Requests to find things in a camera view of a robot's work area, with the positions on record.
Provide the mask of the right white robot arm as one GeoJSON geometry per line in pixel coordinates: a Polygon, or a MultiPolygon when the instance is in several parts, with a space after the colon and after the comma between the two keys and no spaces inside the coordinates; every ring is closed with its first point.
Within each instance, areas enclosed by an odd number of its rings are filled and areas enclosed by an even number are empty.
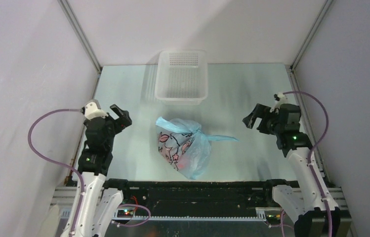
{"type": "Polygon", "coordinates": [[[243,119],[247,128],[253,128],[260,119],[257,130],[274,135],[277,147],[293,169],[302,197],[291,186],[278,184],[263,192],[268,206],[279,204],[294,223],[297,237],[345,237],[351,226],[351,216],[341,210],[332,197],[314,158],[313,146],[307,134],[300,131],[301,109],[293,104],[276,108],[257,104],[243,119]]]}

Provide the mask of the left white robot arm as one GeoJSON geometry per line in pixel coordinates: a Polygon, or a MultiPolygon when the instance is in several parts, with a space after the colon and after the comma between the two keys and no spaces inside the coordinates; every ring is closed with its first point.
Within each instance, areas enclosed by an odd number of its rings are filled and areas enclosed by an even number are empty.
{"type": "Polygon", "coordinates": [[[132,124],[129,112],[110,106],[118,116],[114,119],[101,109],[97,100],[84,106],[86,141],[78,160],[79,181],[63,237],[103,237],[116,208],[131,201],[131,191],[104,188],[113,159],[114,138],[132,124]]]}

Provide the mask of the light blue plastic bag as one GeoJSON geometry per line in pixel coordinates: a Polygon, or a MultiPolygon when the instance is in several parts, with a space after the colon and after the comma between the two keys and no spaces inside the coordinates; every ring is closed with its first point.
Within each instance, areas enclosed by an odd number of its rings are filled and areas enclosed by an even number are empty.
{"type": "Polygon", "coordinates": [[[156,120],[158,152],[171,167],[189,180],[196,180],[206,170],[212,151],[211,142],[235,141],[224,135],[207,135],[193,120],[174,118],[156,120]]]}

